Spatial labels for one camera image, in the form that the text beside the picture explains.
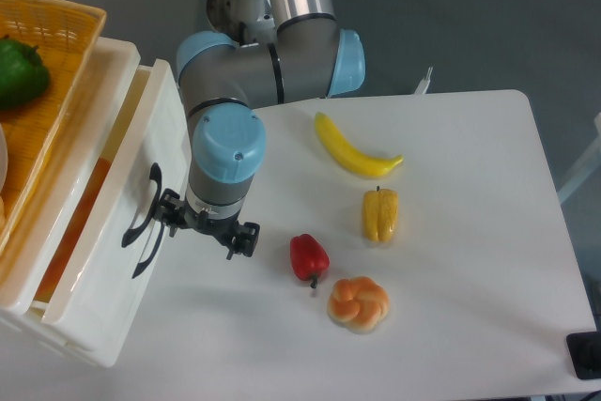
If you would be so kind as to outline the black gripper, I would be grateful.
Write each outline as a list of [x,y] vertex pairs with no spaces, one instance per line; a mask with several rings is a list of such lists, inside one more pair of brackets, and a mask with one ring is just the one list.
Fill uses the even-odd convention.
[[168,229],[168,235],[173,237],[179,229],[193,230],[202,235],[214,237],[226,249],[226,259],[234,255],[252,257],[258,243],[260,225],[238,221],[240,209],[225,209],[225,215],[220,210],[193,209],[189,201],[183,201],[179,194],[172,189],[165,189],[159,197],[154,219]]

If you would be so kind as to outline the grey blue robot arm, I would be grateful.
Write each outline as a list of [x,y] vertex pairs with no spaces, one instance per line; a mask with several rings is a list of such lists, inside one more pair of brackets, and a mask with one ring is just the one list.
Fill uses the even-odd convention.
[[239,221],[267,142],[256,109],[346,94],[365,78],[362,42],[338,25],[331,0],[261,1],[263,12],[237,32],[212,26],[179,45],[188,181],[184,194],[159,187],[146,216],[162,235],[191,229],[232,255],[251,256],[259,236],[257,224]]

